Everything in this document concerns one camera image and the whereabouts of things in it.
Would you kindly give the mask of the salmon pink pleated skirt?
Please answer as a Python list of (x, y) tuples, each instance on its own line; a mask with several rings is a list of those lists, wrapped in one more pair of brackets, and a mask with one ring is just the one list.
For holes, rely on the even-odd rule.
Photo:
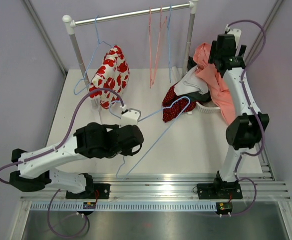
[(223, 119), (230, 125), (236, 118), (235, 107), (226, 82), (216, 67), (208, 63), (210, 50), (208, 43), (202, 43), (195, 49), (193, 60), (198, 68), (195, 75), (207, 84), (213, 103), (220, 108)]

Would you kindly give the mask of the dark grey dotted skirt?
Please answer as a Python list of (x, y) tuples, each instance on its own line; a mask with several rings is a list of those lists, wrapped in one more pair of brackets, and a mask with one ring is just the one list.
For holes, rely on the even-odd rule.
[[(188, 57), (188, 63), (187, 63), (187, 70), (190, 71), (190, 69), (192, 69), (193, 67), (195, 67), (197, 64), (195, 63), (195, 61), (193, 60), (193, 58), (191, 56)], [(187, 97), (189, 97), (189, 99), (194, 102), (194, 101), (198, 101), (201, 103), (208, 103), (210, 102), (211, 96), (210, 96), (210, 92), (208, 91), (205, 94), (201, 94), (199, 92), (191, 92), (186, 94)]]

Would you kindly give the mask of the dark red polka dot skirt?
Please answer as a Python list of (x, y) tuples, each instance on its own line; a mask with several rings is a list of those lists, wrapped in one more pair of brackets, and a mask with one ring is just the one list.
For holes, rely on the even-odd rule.
[(189, 98), (177, 96), (174, 88), (175, 85), (169, 88), (162, 101), (162, 120), (165, 123), (175, 119), (180, 113), (190, 112), (196, 107), (196, 103)]

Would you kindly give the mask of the pink wire hanger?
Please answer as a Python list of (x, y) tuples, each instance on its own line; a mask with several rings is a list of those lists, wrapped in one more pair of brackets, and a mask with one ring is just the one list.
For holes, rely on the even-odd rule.
[(151, 8), (149, 8), (148, 18), (148, 40), (149, 40), (149, 88), (152, 87), (152, 36), (151, 36)]
[(152, 75), (153, 75), (152, 87), (154, 85), (157, 70), (158, 70), (161, 48), (162, 48), (162, 36), (163, 36), (163, 31), (164, 31), (164, 27), (166, 23), (167, 23), (167, 17), (163, 18), (163, 10), (162, 8), (160, 8), (160, 19), (159, 19), (158, 39), (157, 39), (157, 45), (156, 45), (155, 63), (154, 63), (154, 66), (152, 66)]

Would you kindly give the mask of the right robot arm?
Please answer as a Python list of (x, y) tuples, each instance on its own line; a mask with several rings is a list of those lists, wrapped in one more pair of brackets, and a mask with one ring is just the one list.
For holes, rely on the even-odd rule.
[(238, 171), (249, 149), (264, 142), (265, 130), (270, 122), (269, 115), (262, 113), (254, 101), (243, 60), (246, 47), (236, 55), (236, 37), (220, 34), (212, 42), (209, 63), (216, 67), (226, 82), (235, 107), (236, 117), (226, 129), (229, 145), (222, 168), (217, 171), (212, 183), (198, 185), (198, 197), (203, 200), (242, 199)]

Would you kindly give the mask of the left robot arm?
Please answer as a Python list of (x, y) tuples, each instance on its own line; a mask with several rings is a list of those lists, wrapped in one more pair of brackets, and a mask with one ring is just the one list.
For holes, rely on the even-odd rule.
[(67, 199), (95, 199), (102, 192), (88, 173), (69, 173), (57, 167), (73, 161), (111, 159), (117, 155), (133, 156), (141, 149), (143, 134), (137, 125), (89, 123), (57, 146), (33, 152), (13, 150), (12, 161), (17, 170), (9, 175), (9, 185), (21, 192), (37, 192), (45, 188), (66, 191)]

